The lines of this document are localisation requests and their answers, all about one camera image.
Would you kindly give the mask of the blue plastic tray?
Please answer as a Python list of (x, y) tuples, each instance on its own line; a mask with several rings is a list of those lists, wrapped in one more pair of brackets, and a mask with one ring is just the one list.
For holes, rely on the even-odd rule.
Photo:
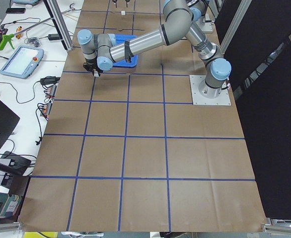
[[(132, 40), (136, 38), (136, 35), (123, 35), (123, 34), (115, 34), (117, 45), (122, 44), (125, 40)], [(138, 64), (138, 55), (131, 58), (131, 62), (126, 62), (125, 59), (116, 62), (113, 64), (113, 67), (116, 68), (134, 68)]]

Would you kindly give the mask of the black power adapter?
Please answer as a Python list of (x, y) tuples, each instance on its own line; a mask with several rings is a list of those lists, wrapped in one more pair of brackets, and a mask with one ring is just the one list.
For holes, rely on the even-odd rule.
[(47, 36), (47, 38), (48, 38), (49, 41), (57, 41), (57, 40), (60, 40), (59, 34), (49, 34)]

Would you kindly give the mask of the black smartphone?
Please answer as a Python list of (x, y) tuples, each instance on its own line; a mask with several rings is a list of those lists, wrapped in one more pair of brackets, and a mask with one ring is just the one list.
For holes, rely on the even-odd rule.
[(7, 14), (23, 14), (26, 11), (24, 7), (9, 7), (6, 9)]

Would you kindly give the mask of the orange usb hub upper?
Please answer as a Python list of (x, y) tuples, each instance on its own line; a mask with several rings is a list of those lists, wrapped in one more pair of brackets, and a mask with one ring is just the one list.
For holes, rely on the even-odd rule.
[(57, 90), (57, 85), (53, 84), (48, 89), (46, 89), (44, 92), (46, 94), (46, 98), (54, 98)]

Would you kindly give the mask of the orange usb hub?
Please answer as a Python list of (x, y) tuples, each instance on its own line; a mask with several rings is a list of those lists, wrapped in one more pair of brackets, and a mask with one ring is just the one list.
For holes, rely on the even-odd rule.
[(40, 115), (43, 116), (44, 118), (48, 119), (50, 111), (51, 111), (51, 108), (52, 108), (52, 104), (53, 103), (49, 102), (49, 103), (40, 105), (39, 106)]
[(57, 90), (57, 85), (53, 84), (48, 89), (46, 89), (44, 92), (46, 94), (46, 98), (54, 98)]

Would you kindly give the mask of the blue teach pendant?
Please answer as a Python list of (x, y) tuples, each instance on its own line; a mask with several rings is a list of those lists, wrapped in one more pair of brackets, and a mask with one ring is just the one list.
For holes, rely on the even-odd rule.
[(19, 46), (0, 70), (0, 74), (26, 79), (44, 56), (44, 50), (31, 46)]

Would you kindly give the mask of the orange usb hub lower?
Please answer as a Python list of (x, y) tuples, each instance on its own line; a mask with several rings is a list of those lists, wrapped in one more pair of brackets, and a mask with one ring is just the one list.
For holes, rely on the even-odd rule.
[(49, 103), (40, 105), (39, 106), (40, 115), (43, 116), (44, 118), (48, 119), (50, 111), (51, 111), (51, 108), (52, 108), (52, 104), (53, 103), (49, 102)]

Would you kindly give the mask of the brown paper table cover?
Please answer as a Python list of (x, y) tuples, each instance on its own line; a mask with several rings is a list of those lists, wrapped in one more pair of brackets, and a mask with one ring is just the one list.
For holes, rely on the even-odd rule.
[(98, 78), (69, 52), (19, 216), (25, 231), (258, 232), (265, 222), (234, 101), (195, 106), (186, 39)]

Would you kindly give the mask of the aluminium frame post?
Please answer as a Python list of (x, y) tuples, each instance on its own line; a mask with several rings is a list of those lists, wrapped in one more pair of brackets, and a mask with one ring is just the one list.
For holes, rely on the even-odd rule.
[(53, 21), (64, 49), (69, 52), (73, 50), (73, 42), (65, 24), (62, 12), (56, 0), (43, 0), (44, 5)]

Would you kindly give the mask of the green handled reach grabber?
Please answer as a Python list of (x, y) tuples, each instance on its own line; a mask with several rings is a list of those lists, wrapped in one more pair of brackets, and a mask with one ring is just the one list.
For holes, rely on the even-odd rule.
[[(63, 15), (64, 13), (66, 13), (66, 12), (74, 11), (74, 10), (75, 10), (75, 8), (73, 8), (73, 7), (70, 6), (68, 10), (65, 10), (65, 11), (62, 12), (62, 15)], [(49, 18), (47, 18), (47, 19), (45, 19), (45, 20), (42, 20), (42, 21), (40, 21), (40, 22), (38, 22), (38, 23), (36, 23), (36, 24), (34, 24), (34, 25), (28, 27), (28, 28), (25, 28), (25, 29), (23, 29), (23, 30), (21, 30), (21, 31), (19, 31), (19, 32), (16, 32), (16, 33), (14, 33), (14, 34), (3, 35), (3, 36), (2, 36), (2, 41), (0, 42), (0, 51), (2, 51), (2, 50), (5, 48), (5, 46), (6, 46), (7, 43), (9, 43), (10, 46), (12, 47), (12, 49), (14, 49), (14, 46), (13, 46), (13, 44), (12, 44), (12, 39), (13, 39), (16, 35), (22, 34), (22, 33), (26, 32), (26, 31), (28, 31), (28, 30), (30, 30), (30, 29), (32, 29), (32, 28), (34, 28), (34, 27), (36, 27), (36, 26), (38, 26), (38, 25), (40, 25), (40, 24), (46, 22), (46, 21), (49, 21), (49, 20), (52, 20), (52, 19), (49, 17)]]

